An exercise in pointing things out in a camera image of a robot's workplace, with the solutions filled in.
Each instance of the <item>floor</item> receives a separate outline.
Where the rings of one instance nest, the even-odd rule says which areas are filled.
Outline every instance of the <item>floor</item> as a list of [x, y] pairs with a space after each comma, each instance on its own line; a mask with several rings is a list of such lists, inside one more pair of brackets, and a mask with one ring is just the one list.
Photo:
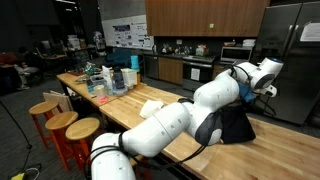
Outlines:
[[[103, 59], [98, 58], [92, 61], [98, 66], [103, 64]], [[163, 89], [181, 96], [192, 98], [193, 92], [184, 90], [179, 85], [158, 81], [154, 79], [145, 78], [142, 76], [144, 83]], [[45, 77], [39, 85], [33, 85], [29, 90], [17, 91], [11, 94], [0, 96], [0, 101], [7, 107], [12, 116], [16, 119], [18, 124], [25, 132], [28, 140], [32, 144], [31, 154], [29, 156], [27, 166], [29, 167], [36, 163], [42, 164], [42, 170], [39, 179], [50, 180], [78, 180], [84, 179], [83, 174], [77, 169], [75, 161], [69, 161], [71, 167], [70, 172], [66, 172], [58, 157], [53, 143], [49, 143], [49, 149], [45, 149], [40, 141], [39, 135], [35, 126], [28, 114], [28, 110], [33, 105], [43, 101], [42, 92], [49, 92], [50, 90], [63, 92], [58, 80], [54, 77]], [[93, 113], [89, 116], [101, 118], [99, 114]], [[316, 138], [320, 138], [320, 129], [305, 126], [296, 126], [287, 122], [274, 120], [272, 118], [248, 114], [248, 116], [276, 124], [294, 131], [298, 131]], [[9, 176], [18, 172], [24, 164], [27, 149], [26, 141], [23, 135], [15, 125], [14, 121], [8, 115], [3, 107], [0, 106], [0, 179], [7, 179]], [[177, 179], [168, 171], [152, 172], [153, 179]]]

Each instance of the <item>stainless steel refrigerator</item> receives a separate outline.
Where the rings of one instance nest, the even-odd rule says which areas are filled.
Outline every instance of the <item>stainless steel refrigerator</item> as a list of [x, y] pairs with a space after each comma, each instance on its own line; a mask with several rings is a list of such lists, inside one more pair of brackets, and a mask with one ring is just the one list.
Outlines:
[[320, 92], [320, 2], [267, 7], [252, 62], [279, 58], [284, 67], [274, 86], [278, 94], [262, 99], [267, 114], [303, 124]]

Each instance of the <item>white robotic arm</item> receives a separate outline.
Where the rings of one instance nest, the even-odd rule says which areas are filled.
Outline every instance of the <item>white robotic arm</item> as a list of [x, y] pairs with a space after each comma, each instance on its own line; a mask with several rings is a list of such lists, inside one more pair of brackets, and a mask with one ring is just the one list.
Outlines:
[[[250, 63], [234, 66], [233, 70], [220, 73], [214, 81], [197, 89], [194, 103], [172, 103], [122, 134], [100, 135], [92, 150], [115, 146], [132, 156], [154, 157], [183, 131], [203, 146], [213, 145], [222, 133], [221, 121], [215, 112], [236, 100], [239, 95], [237, 81], [254, 90], [271, 90], [270, 94], [275, 95], [276, 88], [270, 88], [270, 84], [282, 65], [282, 62], [266, 58], [259, 67]], [[111, 149], [106, 147], [92, 153], [91, 158], [95, 158], [91, 167], [92, 179], [135, 179], [128, 157]]]

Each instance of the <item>oven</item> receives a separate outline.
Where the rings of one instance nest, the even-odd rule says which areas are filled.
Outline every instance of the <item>oven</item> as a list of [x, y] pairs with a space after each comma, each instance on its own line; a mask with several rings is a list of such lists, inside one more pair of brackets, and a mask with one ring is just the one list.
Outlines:
[[195, 91], [205, 83], [212, 81], [213, 60], [184, 60], [182, 87]]

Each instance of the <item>blue container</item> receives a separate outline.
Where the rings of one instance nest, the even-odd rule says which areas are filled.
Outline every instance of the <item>blue container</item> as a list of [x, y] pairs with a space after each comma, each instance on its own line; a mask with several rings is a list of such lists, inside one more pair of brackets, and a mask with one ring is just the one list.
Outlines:
[[131, 69], [139, 70], [138, 56], [131, 56]]

